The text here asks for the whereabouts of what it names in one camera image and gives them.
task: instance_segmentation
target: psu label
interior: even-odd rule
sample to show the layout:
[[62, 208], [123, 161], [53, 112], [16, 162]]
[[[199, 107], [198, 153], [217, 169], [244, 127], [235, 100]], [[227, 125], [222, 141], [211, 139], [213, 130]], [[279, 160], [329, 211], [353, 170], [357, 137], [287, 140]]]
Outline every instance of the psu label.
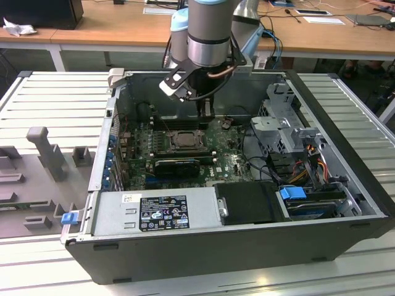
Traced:
[[158, 231], [189, 228], [185, 195], [140, 199], [139, 229]]

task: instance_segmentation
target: blue cable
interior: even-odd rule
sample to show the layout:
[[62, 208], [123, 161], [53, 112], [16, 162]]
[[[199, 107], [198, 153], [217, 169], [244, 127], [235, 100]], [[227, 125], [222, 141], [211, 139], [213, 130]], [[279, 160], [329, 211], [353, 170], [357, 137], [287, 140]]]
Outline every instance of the blue cable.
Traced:
[[269, 31], [266, 31], [266, 30], [265, 30], [265, 33], [268, 34], [270, 37], [272, 37], [272, 39], [273, 39], [274, 42], [276, 43], [276, 48], [277, 48], [277, 50], [276, 50], [276, 61], [275, 61], [274, 65], [273, 65], [273, 69], [274, 69], [274, 68], [276, 67], [276, 65], [277, 65], [277, 63], [278, 63], [278, 61], [279, 61], [279, 59], [280, 59], [282, 50], [281, 50], [281, 52], [280, 52], [280, 42], [279, 42], [278, 38], [277, 38], [276, 36], [274, 36], [273, 34], [271, 34], [271, 32], [269, 32]]

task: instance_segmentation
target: desk leg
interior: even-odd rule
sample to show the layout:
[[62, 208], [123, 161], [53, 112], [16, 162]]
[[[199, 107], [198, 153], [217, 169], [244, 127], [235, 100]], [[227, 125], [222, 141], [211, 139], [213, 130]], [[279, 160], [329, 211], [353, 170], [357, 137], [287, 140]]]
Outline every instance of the desk leg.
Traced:
[[104, 52], [104, 60], [106, 61], [106, 66], [111, 67], [111, 58], [110, 58], [110, 52], [105, 51]]
[[62, 60], [62, 49], [58, 44], [48, 44], [47, 50], [51, 54], [52, 61], [54, 62], [56, 71], [58, 72], [66, 72], [67, 67], [64, 65]]

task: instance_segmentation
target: floor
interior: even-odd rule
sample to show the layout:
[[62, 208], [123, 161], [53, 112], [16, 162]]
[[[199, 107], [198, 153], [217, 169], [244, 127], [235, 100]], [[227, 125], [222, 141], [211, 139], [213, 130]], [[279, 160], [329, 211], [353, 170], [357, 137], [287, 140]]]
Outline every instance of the floor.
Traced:
[[[18, 72], [22, 70], [55, 71], [48, 51], [5, 49], [2, 52]], [[109, 69], [104, 62], [102, 52], [65, 51], [62, 56], [70, 71], [106, 71]], [[162, 54], [111, 52], [110, 58], [113, 67], [123, 67], [128, 70], [157, 70], [161, 65]], [[338, 73], [343, 63], [343, 60], [319, 60], [317, 62], [317, 59], [298, 58], [295, 59], [294, 69], [299, 73]], [[358, 77], [351, 81], [345, 80], [345, 83], [362, 101], [373, 108], [383, 90], [380, 86], [383, 86], [386, 81], [364, 71], [363, 66], [366, 63], [361, 61]], [[388, 65], [389, 63], [385, 63], [383, 66], [386, 68]], [[0, 58], [0, 97], [17, 76], [13, 67], [6, 60]], [[395, 131], [395, 118], [388, 123], [388, 126]]]

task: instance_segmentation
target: laptop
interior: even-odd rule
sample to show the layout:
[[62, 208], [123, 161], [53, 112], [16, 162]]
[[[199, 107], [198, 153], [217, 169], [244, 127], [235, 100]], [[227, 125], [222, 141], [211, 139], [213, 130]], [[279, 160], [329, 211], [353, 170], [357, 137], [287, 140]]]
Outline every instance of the laptop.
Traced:
[[386, 20], [379, 15], [363, 15], [363, 14], [346, 14], [346, 17], [361, 26], [384, 26], [391, 23], [390, 20]]

